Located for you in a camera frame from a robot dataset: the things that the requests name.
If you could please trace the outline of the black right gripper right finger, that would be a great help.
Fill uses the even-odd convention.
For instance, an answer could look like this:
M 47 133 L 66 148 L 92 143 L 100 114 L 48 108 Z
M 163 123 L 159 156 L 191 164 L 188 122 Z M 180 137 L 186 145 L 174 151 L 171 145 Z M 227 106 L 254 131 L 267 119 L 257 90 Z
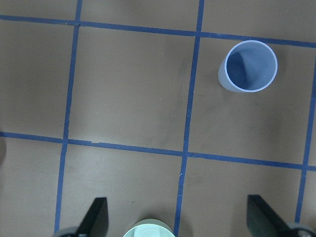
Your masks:
M 247 196 L 247 227 L 253 237 L 294 236 L 294 232 L 260 195 Z

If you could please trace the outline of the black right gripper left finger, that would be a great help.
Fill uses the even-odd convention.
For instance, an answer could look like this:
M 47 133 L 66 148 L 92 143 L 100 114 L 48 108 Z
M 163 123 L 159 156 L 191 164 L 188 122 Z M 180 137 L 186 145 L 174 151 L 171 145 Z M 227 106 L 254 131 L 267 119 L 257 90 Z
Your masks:
M 97 197 L 77 228 L 78 237 L 105 237 L 109 228 L 106 197 Z

